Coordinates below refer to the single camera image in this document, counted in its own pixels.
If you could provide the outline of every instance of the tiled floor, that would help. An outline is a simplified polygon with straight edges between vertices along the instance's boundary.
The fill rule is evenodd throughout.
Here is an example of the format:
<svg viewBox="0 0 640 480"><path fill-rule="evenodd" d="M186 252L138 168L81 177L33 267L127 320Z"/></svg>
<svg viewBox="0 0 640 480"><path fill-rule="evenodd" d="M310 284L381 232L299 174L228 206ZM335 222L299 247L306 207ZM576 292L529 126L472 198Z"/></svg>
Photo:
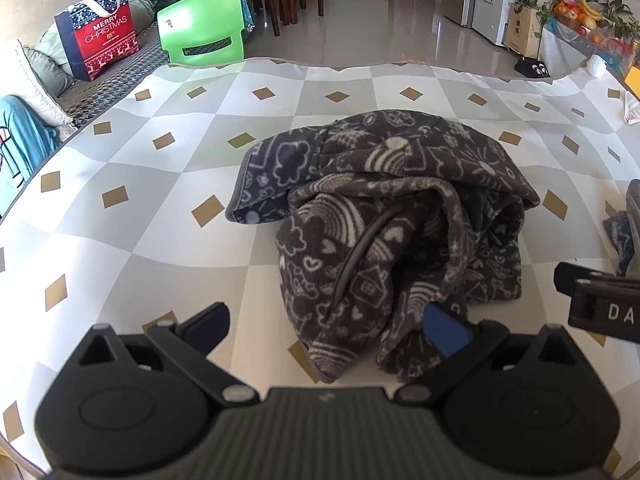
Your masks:
<svg viewBox="0 0 640 480"><path fill-rule="evenodd" d="M439 12L433 0L316 0L298 10L299 22L274 37L264 14L246 56L270 56L321 66L363 66L415 60L480 75L520 76L516 59L479 33Z"/></svg>

